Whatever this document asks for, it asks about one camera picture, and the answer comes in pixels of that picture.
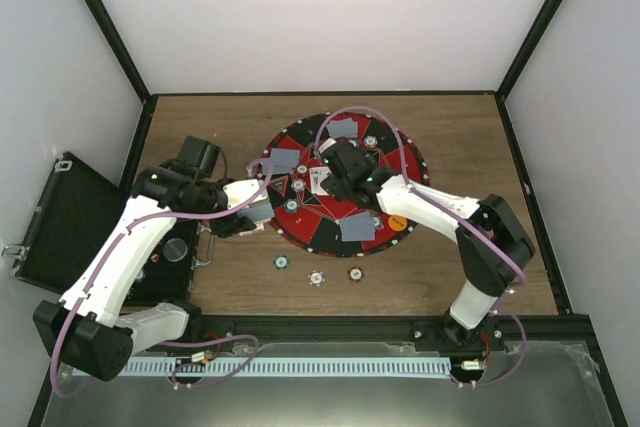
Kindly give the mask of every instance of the white robotic arm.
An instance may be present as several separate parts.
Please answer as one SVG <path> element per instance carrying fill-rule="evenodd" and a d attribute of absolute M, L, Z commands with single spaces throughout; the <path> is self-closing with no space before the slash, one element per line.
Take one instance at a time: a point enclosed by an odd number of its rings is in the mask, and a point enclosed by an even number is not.
<path fill-rule="evenodd" d="M 190 320 L 200 314 L 188 302 L 161 303 L 122 317 L 120 311 L 152 250 L 176 223 L 173 211 L 225 211 L 246 203 L 260 189 L 262 181 L 254 179 L 204 182 L 204 175 L 210 175 L 215 164 L 212 145 L 187 138 L 178 159 L 145 170 L 138 177 L 118 224 L 84 274 L 58 304 L 43 301 L 38 306 L 34 321 L 50 355 L 71 306 L 79 299 L 60 359 L 101 380 L 115 377 L 131 355 L 185 334 Z M 263 192 L 246 208 L 267 200 Z M 148 215 L 158 217 L 131 228 L 134 221 Z M 210 226 L 212 235 L 227 237 L 261 230 L 267 220 L 252 221 L 236 213 L 212 220 Z"/>
<path fill-rule="evenodd" d="M 478 199 L 447 194 L 417 182 L 411 182 L 409 188 L 402 175 L 396 175 L 382 184 L 382 189 L 376 194 L 382 212 L 411 219 L 456 243 L 456 232 L 460 227 L 458 222 L 411 191 L 421 192 L 463 219 L 469 219 L 481 210 Z M 496 300 L 497 296 L 485 294 L 467 280 L 453 302 L 449 315 L 465 329 L 474 329 L 485 318 Z"/>
<path fill-rule="evenodd" d="M 447 335 L 462 345 L 509 287 L 515 272 L 457 220 L 416 193 L 454 212 L 476 230 L 490 232 L 493 246 L 522 268 L 534 247 L 505 200 L 495 195 L 484 200 L 458 197 L 416 182 L 407 184 L 403 175 L 378 165 L 365 150 L 345 140 L 327 139 L 320 153 L 331 170 L 322 187 L 337 200 L 411 219 L 458 244 L 467 280 L 447 312 L 453 321 Z"/>

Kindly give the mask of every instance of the open black case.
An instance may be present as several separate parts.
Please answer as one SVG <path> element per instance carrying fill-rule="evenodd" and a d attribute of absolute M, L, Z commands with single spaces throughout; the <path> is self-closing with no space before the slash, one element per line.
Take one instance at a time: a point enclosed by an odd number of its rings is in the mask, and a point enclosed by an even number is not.
<path fill-rule="evenodd" d="M 82 275 L 122 214 L 128 195 L 71 152 L 55 161 L 21 245 L 5 248 L 16 259 L 12 275 L 62 294 Z M 187 300 L 198 240 L 195 221 L 178 222 L 154 249 L 125 306 Z M 183 252 L 164 248 L 180 245 Z"/>

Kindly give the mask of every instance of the white wall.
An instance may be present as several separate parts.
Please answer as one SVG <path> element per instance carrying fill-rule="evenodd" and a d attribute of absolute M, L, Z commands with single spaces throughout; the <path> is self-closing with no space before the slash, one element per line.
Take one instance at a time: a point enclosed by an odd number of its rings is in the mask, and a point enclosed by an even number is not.
<path fill-rule="evenodd" d="M 0 52 L 1 248 L 22 240 L 57 153 L 119 180 L 141 106 L 82 0 L 0 0 Z M 13 427 L 44 379 L 31 315 L 52 296 L 9 267 L 0 259 L 0 423 Z"/>
<path fill-rule="evenodd" d="M 103 0 L 152 92 L 496 89 L 543 0 Z"/>
<path fill-rule="evenodd" d="M 640 425 L 640 1 L 565 0 L 508 108 L 572 304 Z"/>

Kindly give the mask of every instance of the metal latch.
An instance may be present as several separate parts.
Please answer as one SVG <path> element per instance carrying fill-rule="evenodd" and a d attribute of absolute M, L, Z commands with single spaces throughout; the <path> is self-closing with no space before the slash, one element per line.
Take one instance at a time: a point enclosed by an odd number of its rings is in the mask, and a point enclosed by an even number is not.
<path fill-rule="evenodd" d="M 67 172 L 71 170 L 71 166 L 73 165 L 73 160 L 59 160 L 53 166 L 54 172 Z"/>
<path fill-rule="evenodd" d="M 27 259 L 28 254 L 29 247 L 24 245 L 11 244 L 2 248 L 2 257 L 9 257 L 10 259 L 23 261 Z"/>

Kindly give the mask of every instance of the wooden floor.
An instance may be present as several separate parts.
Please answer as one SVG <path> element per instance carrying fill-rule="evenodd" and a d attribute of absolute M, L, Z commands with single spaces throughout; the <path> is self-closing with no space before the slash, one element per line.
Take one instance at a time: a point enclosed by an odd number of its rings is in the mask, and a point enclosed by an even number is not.
<path fill-rule="evenodd" d="M 510 203 L 533 238 L 533 229 L 492 96 L 192 96 L 162 97 L 139 170 L 176 156 L 187 135 L 222 146 L 229 175 L 244 178 L 283 128 L 311 114 L 350 105 L 383 111 L 424 155 L 431 185 L 446 192 Z M 357 259 L 303 251 L 269 226 L 248 237 L 216 239 L 213 264 L 196 271 L 192 301 L 211 314 L 442 314 L 464 283 L 457 247 L 419 226 L 398 245 Z M 207 238 L 199 252 L 206 251 Z M 286 254 L 287 270 L 274 258 Z M 353 283 L 347 270 L 362 267 Z M 311 287 L 307 275 L 321 270 L 326 282 Z M 527 266 L 528 285 L 505 302 L 518 314 L 557 313 L 540 255 Z"/>

